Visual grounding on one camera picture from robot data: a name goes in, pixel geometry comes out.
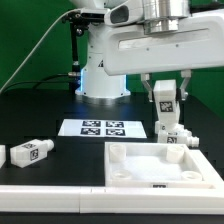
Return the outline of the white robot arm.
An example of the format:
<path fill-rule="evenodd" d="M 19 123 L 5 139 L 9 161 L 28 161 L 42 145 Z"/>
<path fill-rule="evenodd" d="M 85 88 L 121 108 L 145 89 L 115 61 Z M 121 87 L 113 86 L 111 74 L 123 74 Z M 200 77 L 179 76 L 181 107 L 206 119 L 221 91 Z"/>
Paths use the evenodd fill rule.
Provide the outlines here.
<path fill-rule="evenodd" d="M 179 71 L 177 94 L 194 69 L 224 66 L 224 4 L 191 6 L 189 0 L 70 0 L 89 26 L 82 94 L 119 97 L 127 75 L 143 82 Z"/>

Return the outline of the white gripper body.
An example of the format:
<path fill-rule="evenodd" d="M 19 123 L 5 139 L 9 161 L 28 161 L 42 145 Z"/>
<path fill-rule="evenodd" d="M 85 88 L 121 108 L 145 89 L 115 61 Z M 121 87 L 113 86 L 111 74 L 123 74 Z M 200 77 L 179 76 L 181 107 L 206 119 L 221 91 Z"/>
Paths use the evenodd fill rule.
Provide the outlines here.
<path fill-rule="evenodd" d="M 224 9 L 192 13 L 187 3 L 122 3 L 104 23 L 109 75 L 224 66 Z"/>

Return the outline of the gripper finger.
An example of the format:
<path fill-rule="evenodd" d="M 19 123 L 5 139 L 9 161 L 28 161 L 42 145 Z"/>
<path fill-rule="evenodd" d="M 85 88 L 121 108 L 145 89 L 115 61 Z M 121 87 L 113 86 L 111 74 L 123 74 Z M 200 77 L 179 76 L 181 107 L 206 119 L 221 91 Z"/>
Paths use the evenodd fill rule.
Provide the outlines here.
<path fill-rule="evenodd" d="M 190 70 L 182 70 L 181 71 L 181 77 L 183 78 L 182 83 L 180 85 L 180 94 L 181 94 L 181 100 L 184 101 L 188 97 L 188 93 L 186 92 L 186 88 L 189 84 L 189 81 L 191 79 L 192 72 Z"/>
<path fill-rule="evenodd" d="M 153 89 L 150 85 L 150 74 L 149 73 L 141 74 L 140 78 L 141 78 L 142 85 L 148 92 L 148 99 L 150 102 L 152 102 L 153 101 Z"/>

